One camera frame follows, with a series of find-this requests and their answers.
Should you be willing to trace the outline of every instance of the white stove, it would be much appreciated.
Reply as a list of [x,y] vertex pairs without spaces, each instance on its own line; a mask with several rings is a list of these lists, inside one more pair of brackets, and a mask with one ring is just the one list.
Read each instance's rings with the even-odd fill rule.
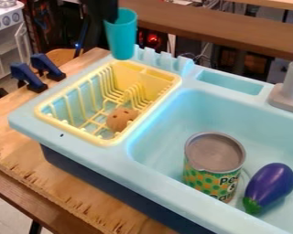
[[10,73],[11,62],[30,61],[23,7],[17,0],[0,0],[0,79]]
[[16,0],[0,0],[0,30],[23,21],[24,4]]

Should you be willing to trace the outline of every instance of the wooden table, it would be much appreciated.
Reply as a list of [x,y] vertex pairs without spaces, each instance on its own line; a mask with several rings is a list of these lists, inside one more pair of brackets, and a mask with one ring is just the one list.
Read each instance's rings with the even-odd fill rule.
[[285,10],[293,10],[293,0],[226,0],[228,2],[268,6]]
[[[103,58],[93,49],[61,66],[68,76]],[[44,80],[51,87],[52,80]],[[37,96],[21,88],[0,99],[0,197],[55,233],[175,233],[49,164],[38,143],[9,128],[7,115]]]
[[119,4],[137,12],[141,27],[271,57],[293,59],[291,24],[158,0],[119,0]]

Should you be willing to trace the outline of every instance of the light blue sink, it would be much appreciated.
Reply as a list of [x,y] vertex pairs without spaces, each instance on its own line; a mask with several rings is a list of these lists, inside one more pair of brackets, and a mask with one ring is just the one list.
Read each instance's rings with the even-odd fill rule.
[[[293,233],[293,192],[259,217],[244,213],[241,201],[250,177],[260,167],[281,162],[293,169],[293,113],[267,104],[271,84],[137,49],[133,60],[178,73],[183,81],[121,143],[96,146],[35,117],[35,106],[49,95],[111,59],[102,59],[11,113],[11,126],[214,232]],[[181,183],[184,144],[203,131],[230,134],[245,147],[242,178],[229,204]]]

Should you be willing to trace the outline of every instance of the blue cup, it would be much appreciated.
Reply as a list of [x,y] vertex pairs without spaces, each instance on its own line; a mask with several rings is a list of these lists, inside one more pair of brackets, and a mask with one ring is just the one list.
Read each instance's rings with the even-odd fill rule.
[[114,24],[104,20],[107,41],[114,58],[130,59],[134,56],[136,43],[136,12],[118,9],[118,19]]

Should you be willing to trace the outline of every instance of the blue clamp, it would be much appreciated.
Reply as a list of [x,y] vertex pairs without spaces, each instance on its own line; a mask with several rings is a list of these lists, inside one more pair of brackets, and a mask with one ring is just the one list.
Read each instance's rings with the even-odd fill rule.
[[61,81],[66,78],[63,73],[49,58],[42,53],[31,56],[31,66],[38,70],[40,76],[43,76],[43,71],[47,71],[47,77],[51,80]]
[[36,76],[26,63],[13,62],[10,65],[12,78],[27,82],[27,88],[37,93],[48,88],[48,85]]

